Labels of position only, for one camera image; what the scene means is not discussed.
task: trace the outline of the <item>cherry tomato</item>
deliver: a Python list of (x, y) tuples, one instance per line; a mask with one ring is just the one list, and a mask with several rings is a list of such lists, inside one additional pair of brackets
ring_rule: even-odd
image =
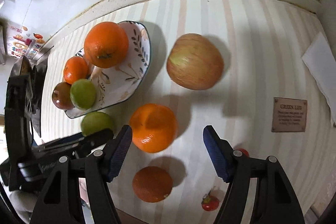
[(238, 150), (241, 151), (246, 156), (248, 156), (248, 157), (250, 156), (249, 153), (248, 153), (248, 151), (246, 149), (244, 149), (244, 148), (238, 148)]
[(206, 195), (202, 200), (202, 208), (207, 211), (214, 211), (219, 206), (219, 200), (213, 195)]

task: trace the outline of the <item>white paper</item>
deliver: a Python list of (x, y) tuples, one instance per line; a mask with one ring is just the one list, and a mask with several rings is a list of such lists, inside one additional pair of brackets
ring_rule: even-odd
[(303, 62), (315, 78), (317, 86), (327, 99), (332, 120), (336, 121), (336, 61), (329, 44), (319, 33), (305, 54)]

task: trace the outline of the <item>black bracket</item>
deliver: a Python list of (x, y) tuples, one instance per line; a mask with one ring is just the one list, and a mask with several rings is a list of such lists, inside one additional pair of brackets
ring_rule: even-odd
[(251, 178), (258, 178), (250, 224), (305, 224), (299, 201), (274, 156), (250, 158), (206, 126), (203, 138), (219, 177), (229, 183), (214, 224), (240, 224)]
[(103, 150), (76, 160), (59, 158), (38, 197), (30, 223), (85, 224), (78, 178), (86, 178), (95, 224), (121, 224), (107, 182), (118, 176), (131, 142), (132, 130), (123, 126)]

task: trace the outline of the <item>white ceramic bowl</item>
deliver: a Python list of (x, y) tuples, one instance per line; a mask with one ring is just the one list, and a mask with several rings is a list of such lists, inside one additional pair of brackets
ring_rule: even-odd
[[(119, 104), (129, 99), (145, 77), (151, 63), (151, 43), (144, 25), (135, 21), (118, 23), (128, 37), (128, 53), (124, 62), (101, 69), (89, 64), (89, 79), (96, 87), (96, 102), (87, 111), (77, 108), (66, 110), (66, 115), (73, 119), (87, 113)], [(85, 58), (82, 48), (75, 56)]]

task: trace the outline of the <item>screw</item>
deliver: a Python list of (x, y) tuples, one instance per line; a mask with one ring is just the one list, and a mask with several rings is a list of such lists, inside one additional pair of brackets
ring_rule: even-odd
[(269, 156), (268, 157), (268, 160), (270, 161), (270, 162), (277, 162), (277, 158), (276, 157), (274, 157), (274, 156)]
[(95, 152), (93, 152), (93, 155), (94, 155), (95, 157), (99, 157), (99, 156), (103, 155), (103, 151), (101, 151), (101, 150), (96, 150)]
[(66, 162), (67, 160), (68, 160), (68, 157), (66, 157), (66, 156), (62, 156), (62, 157), (59, 158), (58, 161), (59, 161), (60, 163), (64, 163), (64, 162)]
[(242, 154), (243, 154), (243, 152), (241, 152), (240, 150), (233, 151), (233, 155), (235, 155), (236, 157), (241, 157)]

